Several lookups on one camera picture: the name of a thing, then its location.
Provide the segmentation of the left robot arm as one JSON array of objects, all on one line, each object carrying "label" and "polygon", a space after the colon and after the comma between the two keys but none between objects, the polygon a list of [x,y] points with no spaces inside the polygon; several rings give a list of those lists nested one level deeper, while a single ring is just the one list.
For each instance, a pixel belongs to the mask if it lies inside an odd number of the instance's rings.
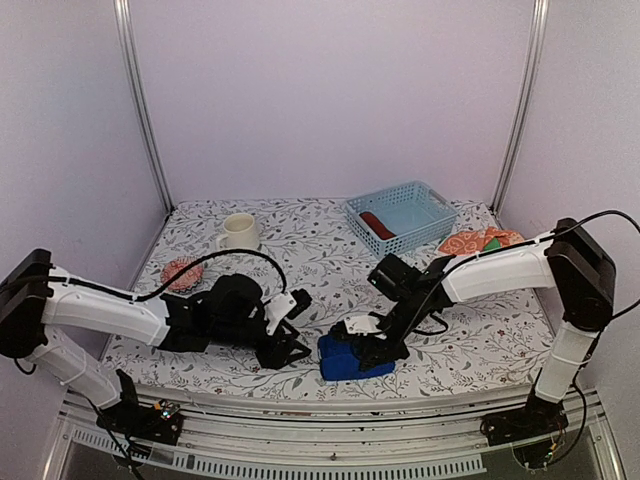
[{"label": "left robot arm", "polygon": [[284,289],[266,300],[254,280],[234,273],[188,297],[168,293],[172,282],[200,263],[191,262],[157,290],[139,295],[73,277],[52,264],[49,251],[36,249],[1,283],[1,354],[25,359],[96,407],[110,408],[111,419],[128,434],[141,433],[149,423],[132,380],[103,369],[63,327],[177,353],[203,352],[211,344],[244,347],[272,370],[309,356],[290,323],[311,304],[306,290]]}]

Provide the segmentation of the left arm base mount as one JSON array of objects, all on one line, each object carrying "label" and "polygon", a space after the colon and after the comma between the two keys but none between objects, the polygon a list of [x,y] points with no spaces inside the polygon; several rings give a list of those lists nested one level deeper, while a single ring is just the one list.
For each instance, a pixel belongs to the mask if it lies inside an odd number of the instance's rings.
[{"label": "left arm base mount", "polygon": [[118,402],[98,409],[97,426],[127,438],[176,446],[184,423],[181,406],[166,399],[144,406],[138,400],[132,378],[121,369],[116,370],[116,375],[121,386]]}]

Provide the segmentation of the orange patterned towel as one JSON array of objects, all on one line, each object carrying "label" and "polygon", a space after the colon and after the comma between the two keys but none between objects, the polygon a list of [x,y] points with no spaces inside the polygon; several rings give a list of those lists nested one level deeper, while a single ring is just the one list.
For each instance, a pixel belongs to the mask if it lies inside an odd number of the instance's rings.
[{"label": "orange patterned towel", "polygon": [[502,247],[516,245],[525,241],[524,237],[513,230],[488,227],[484,230],[461,231],[447,237],[438,247],[444,255],[465,256],[485,252],[484,246],[494,237],[498,237]]}]

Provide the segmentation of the brown towel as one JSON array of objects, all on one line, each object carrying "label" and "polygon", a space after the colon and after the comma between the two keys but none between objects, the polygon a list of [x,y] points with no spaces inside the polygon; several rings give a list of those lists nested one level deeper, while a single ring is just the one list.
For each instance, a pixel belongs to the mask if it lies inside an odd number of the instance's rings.
[{"label": "brown towel", "polygon": [[360,218],[380,240],[387,241],[396,237],[396,234],[389,230],[372,212],[362,212]]}]

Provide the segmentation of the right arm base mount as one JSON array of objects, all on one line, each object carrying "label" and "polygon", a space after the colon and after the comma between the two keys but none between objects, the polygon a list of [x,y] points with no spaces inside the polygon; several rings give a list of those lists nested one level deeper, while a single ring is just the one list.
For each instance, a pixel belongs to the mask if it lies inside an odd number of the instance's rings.
[{"label": "right arm base mount", "polygon": [[542,400],[531,390],[523,406],[483,416],[480,433],[490,446],[496,446],[563,433],[568,424],[562,402]]}]

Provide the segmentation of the blue towel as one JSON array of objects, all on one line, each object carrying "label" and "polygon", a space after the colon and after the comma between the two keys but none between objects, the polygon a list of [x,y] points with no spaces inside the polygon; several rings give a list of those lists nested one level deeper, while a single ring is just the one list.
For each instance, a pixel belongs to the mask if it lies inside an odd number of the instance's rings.
[{"label": "blue towel", "polygon": [[330,335],[321,336],[317,346],[320,374],[327,382],[364,380],[391,374],[395,370],[395,363],[389,362],[361,371],[360,362],[352,353],[350,344],[336,340]]}]

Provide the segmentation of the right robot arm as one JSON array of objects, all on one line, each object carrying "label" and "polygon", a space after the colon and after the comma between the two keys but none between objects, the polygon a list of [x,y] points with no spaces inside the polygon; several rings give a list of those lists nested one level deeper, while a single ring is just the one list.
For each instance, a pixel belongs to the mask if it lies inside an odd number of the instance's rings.
[{"label": "right robot arm", "polygon": [[466,256],[441,256],[419,270],[389,254],[368,281],[393,308],[385,315],[346,320],[361,338],[360,367],[394,361],[422,320],[458,304],[519,290],[554,290],[564,308],[562,323],[534,384],[533,400],[517,415],[517,427],[537,436],[556,417],[560,403],[597,336],[614,317],[615,262],[572,218],[533,239]]}]

